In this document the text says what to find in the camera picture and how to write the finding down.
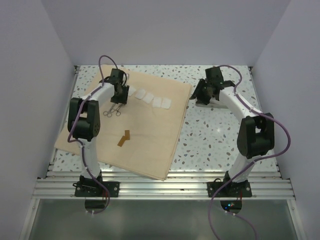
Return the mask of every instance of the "scissors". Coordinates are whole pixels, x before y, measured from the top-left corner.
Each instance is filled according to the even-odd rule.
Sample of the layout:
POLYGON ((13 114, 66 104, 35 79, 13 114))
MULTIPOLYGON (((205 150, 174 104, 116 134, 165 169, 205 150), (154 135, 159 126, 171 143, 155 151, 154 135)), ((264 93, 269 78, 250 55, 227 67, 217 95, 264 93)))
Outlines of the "scissors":
POLYGON ((103 115, 104 115, 104 116, 107 116, 108 118, 111 118, 112 115, 113 115, 113 113, 116 112, 115 115, 116 115, 117 117, 119 117, 119 116, 121 115, 121 112, 120 112, 119 110, 120 110, 120 108, 123 106, 123 104, 120 104, 117 108, 114 108, 115 105, 116 105, 116 103, 114 103, 114 104, 112 105, 112 107, 109 109, 109 111, 104 111, 104 112, 103 112, 103 115))

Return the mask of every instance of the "glass panel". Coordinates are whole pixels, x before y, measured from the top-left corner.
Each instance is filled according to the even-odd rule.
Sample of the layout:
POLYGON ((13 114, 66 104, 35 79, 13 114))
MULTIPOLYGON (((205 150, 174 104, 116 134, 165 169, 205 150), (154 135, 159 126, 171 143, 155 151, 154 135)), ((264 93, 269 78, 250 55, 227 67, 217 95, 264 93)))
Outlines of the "glass panel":
MULTIPOLYGON (((209 201, 119 200, 95 216, 84 200, 41 200, 31 240, 73 239, 215 239, 208 224, 209 201)), ((261 240, 296 240, 286 200, 247 200, 239 213, 256 227, 261 240)), ((255 239, 243 220, 225 214, 219 201, 212 208, 213 225, 223 240, 255 239)))

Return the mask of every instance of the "speckled table surface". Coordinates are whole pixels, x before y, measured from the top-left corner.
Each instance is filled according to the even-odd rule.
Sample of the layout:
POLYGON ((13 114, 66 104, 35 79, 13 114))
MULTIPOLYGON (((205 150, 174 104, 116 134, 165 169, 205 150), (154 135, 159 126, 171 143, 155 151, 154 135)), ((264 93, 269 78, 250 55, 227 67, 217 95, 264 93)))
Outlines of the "speckled table surface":
MULTIPOLYGON (((122 67, 146 74, 187 82, 196 87, 200 78, 205 78, 205 69, 211 65, 122 65, 122 67)), ((256 108, 257 96, 247 66, 234 66, 243 76, 238 91, 256 108)), ((73 97, 81 97, 98 73, 97 65, 82 65, 75 83, 73 97)), ((239 80, 231 68, 222 68, 224 80, 239 80)), ((184 124, 176 147, 170 171, 173 172, 211 172, 229 170, 237 155, 237 134, 240 124, 228 109, 207 108, 195 105, 190 100, 184 124)), ((126 172, 126 170, 100 162, 103 171, 126 172)), ((69 152, 57 150, 53 171, 78 172, 81 170, 80 157, 69 152)), ((277 172, 275 158, 256 164, 253 172, 277 172)))

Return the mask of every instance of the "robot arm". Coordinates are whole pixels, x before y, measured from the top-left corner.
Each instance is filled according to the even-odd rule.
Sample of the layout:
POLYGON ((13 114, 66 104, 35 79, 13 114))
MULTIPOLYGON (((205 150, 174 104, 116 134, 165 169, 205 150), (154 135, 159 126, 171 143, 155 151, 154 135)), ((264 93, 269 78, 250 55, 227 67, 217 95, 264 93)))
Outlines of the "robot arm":
MULTIPOLYGON (((240 122, 237 138, 239 154, 233 166, 225 174, 223 182, 226 182, 257 157, 267 154, 269 150, 274 148, 274 122, 253 113, 251 110, 258 113, 261 113, 261 111, 254 108, 243 96, 238 94, 241 100, 251 108, 251 110, 247 109, 234 93, 235 84, 232 81, 224 81, 219 67, 208 68, 205 70, 205 74, 206 79, 199 80, 190 99, 197 99, 196 103, 198 105, 205 106, 211 102, 212 98, 215 98, 216 101, 226 105, 240 122)), ((234 191, 235 194, 238 194, 239 189, 246 188, 248 186, 248 175, 252 168, 253 166, 236 177, 226 187, 225 192, 232 195, 234 191)))
POLYGON ((82 172, 80 180, 74 184, 76 197, 100 197, 102 195, 102 172, 96 149, 97 136, 100 131, 99 106, 109 99, 114 104, 126 104, 129 92, 129 86, 126 85, 127 78, 124 71, 114 68, 110 76, 106 77, 104 82, 100 81, 89 94, 81 98, 73 97, 70 100, 67 128, 81 150, 83 148, 82 172))

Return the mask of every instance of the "beige cloth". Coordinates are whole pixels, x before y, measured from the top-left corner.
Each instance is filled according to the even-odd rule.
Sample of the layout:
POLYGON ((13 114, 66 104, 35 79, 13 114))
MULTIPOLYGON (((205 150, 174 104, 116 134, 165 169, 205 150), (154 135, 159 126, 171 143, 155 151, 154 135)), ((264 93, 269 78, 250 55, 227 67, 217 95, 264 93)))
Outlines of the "beige cloth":
MULTIPOLYGON (((102 67, 104 76, 108 76, 112 67, 102 67)), ((121 115, 106 117, 112 105, 110 101, 100 106, 101 129, 96 141, 97 157, 100 162, 114 165, 128 171, 164 180, 169 172, 192 86, 158 76, 148 75, 124 69, 130 74, 128 85, 137 90, 145 89, 156 97, 172 100, 170 109, 153 108, 152 102, 145 103, 128 97, 128 102, 120 109, 121 115), (130 140, 122 147, 117 146, 125 130, 130 130, 130 140)), ((91 92, 101 80, 98 74, 92 80, 86 93, 91 92)), ((73 154, 80 154, 76 143, 68 143, 68 130, 64 126, 55 147, 73 154)))

